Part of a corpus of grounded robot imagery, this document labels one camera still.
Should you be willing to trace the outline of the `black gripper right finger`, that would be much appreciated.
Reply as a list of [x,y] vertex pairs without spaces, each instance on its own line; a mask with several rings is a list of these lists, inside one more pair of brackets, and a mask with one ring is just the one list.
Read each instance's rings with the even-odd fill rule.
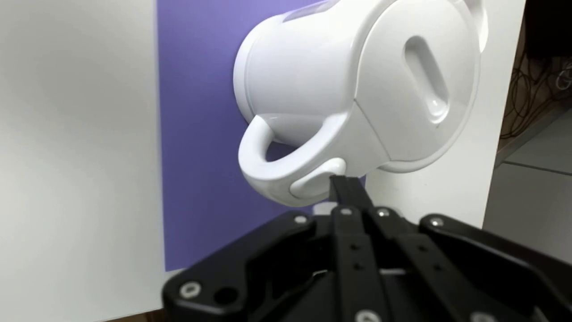
[[372,221],[379,234],[373,243],[382,268],[402,266],[427,293],[443,322],[509,322],[516,311],[466,278],[445,252],[418,225],[389,209],[377,209]]

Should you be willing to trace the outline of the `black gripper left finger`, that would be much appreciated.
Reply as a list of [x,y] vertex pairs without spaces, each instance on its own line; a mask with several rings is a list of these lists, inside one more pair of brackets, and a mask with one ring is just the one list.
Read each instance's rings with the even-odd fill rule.
[[355,176],[334,175],[330,235],[341,322],[389,322],[391,311],[370,237],[372,200]]

